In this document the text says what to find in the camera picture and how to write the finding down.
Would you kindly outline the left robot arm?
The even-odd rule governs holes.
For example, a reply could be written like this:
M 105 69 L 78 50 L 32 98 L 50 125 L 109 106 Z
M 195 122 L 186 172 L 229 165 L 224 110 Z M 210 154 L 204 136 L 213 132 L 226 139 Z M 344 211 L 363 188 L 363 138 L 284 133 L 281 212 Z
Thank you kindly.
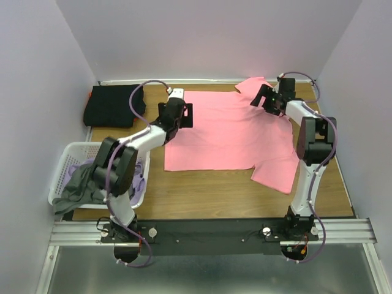
M 182 128 L 193 127 L 193 104 L 171 97 L 158 104 L 159 115 L 155 121 L 135 135 L 114 139 L 106 138 L 94 159 L 91 179 L 102 189 L 104 203 L 117 225 L 115 235 L 123 242 L 135 237 L 132 224 L 135 212 L 128 194 L 136 163 L 150 150 L 166 145 Z

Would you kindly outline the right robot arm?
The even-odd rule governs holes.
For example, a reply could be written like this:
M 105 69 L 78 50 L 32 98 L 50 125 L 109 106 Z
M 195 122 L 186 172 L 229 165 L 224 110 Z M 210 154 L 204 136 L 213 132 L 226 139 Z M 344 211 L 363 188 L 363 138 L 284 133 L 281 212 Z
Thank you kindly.
M 282 224 L 282 234 L 290 240 L 311 230 L 319 183 L 337 146 L 336 119 L 297 98 L 295 85 L 294 78 L 280 75 L 275 87 L 261 83 L 250 103 L 255 107 L 255 129 L 249 139 L 256 152 L 264 159 L 296 156 L 299 160 L 295 196 Z

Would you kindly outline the pink t shirt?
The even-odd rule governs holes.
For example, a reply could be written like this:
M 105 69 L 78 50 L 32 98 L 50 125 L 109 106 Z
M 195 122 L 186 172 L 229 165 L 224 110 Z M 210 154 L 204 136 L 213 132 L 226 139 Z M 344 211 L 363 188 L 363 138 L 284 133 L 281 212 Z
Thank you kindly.
M 248 78 L 234 91 L 185 91 L 193 105 L 193 126 L 178 131 L 165 145 L 164 169 L 248 170 L 251 179 L 290 194 L 298 158 L 293 130 L 285 116 L 274 116 L 251 106 L 262 77 Z

